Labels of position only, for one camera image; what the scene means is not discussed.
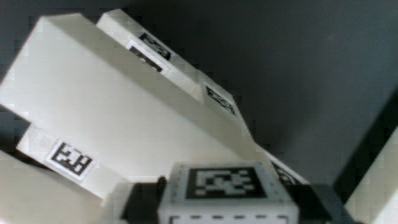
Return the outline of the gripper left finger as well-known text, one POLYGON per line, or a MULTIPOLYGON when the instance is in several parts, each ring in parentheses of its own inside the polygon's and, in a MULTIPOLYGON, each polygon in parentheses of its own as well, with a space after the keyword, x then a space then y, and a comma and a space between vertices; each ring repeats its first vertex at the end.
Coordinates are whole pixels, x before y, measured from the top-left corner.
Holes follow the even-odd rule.
POLYGON ((158 207, 167 187, 167 179, 159 177, 154 182, 133 184, 120 220, 127 224, 159 224, 158 207))

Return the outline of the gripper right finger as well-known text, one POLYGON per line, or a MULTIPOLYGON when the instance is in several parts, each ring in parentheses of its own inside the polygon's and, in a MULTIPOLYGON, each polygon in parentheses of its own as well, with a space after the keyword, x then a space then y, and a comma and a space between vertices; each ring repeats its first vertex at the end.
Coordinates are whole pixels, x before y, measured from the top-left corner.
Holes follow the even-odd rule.
POLYGON ((332 188, 321 184, 287 185, 298 206, 298 224, 355 224, 332 188))

